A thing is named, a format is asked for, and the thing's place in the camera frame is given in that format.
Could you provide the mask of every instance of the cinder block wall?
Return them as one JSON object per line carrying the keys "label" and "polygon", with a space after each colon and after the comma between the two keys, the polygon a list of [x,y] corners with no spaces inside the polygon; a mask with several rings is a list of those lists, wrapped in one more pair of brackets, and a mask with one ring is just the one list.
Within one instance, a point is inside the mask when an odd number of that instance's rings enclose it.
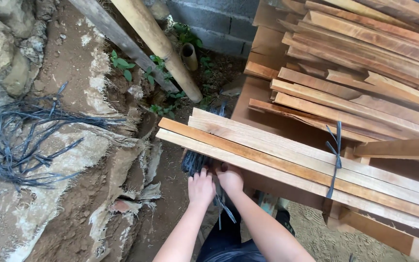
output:
{"label": "cinder block wall", "polygon": [[247,57],[259,0],[167,0],[175,22],[189,25],[207,49]]}

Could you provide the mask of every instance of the hand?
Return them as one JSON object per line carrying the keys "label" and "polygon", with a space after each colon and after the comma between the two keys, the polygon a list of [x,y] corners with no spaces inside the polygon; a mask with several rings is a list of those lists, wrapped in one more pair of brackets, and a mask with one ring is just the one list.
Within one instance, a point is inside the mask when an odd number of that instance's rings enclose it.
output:
{"label": "hand", "polygon": [[195,173],[189,177],[189,206],[208,208],[216,196],[216,185],[213,182],[213,174],[208,172],[207,167],[201,169],[200,174]]}
{"label": "hand", "polygon": [[228,195],[243,192],[243,178],[240,168],[224,163],[222,166],[216,167],[216,175]]}

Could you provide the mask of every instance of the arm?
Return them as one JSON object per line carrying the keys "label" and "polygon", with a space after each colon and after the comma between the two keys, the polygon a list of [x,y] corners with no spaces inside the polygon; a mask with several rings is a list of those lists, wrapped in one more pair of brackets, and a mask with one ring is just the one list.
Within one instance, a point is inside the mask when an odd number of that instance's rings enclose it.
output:
{"label": "arm", "polygon": [[198,230],[208,205],[216,195],[212,174],[203,168],[201,174],[189,177],[189,207],[171,235],[166,239],[153,262],[185,262],[192,258]]}
{"label": "arm", "polygon": [[253,241],[267,261],[313,262],[295,237],[243,192],[240,169],[227,164],[216,170],[219,182],[245,221]]}

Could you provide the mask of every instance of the bamboo pole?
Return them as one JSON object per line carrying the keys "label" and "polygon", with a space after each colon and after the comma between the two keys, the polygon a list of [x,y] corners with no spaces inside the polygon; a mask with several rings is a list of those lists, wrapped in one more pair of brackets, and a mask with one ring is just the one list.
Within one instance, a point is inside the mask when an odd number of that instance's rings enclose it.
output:
{"label": "bamboo pole", "polygon": [[135,29],[151,51],[164,60],[172,77],[195,103],[203,98],[189,72],[172,49],[171,42],[164,35],[142,0],[111,0],[124,18]]}

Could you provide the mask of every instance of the person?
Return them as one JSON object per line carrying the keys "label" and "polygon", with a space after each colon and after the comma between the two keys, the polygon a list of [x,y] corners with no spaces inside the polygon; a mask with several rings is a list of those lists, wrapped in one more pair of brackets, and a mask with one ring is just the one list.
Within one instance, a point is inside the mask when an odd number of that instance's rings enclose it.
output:
{"label": "person", "polygon": [[[239,168],[223,164],[216,168],[216,175],[229,196],[230,201],[226,199],[226,206],[236,218],[236,223],[222,212],[222,229],[219,230],[219,221],[216,222],[201,247],[197,262],[314,261],[296,240],[294,231],[288,230],[291,229],[288,211],[278,210],[276,220],[243,192]],[[206,167],[200,173],[195,173],[194,177],[189,177],[189,206],[153,262],[190,261],[201,222],[215,195],[212,173]],[[283,224],[278,222],[282,220],[278,217],[283,218]],[[253,237],[244,243],[241,243],[240,236],[241,218]]]}

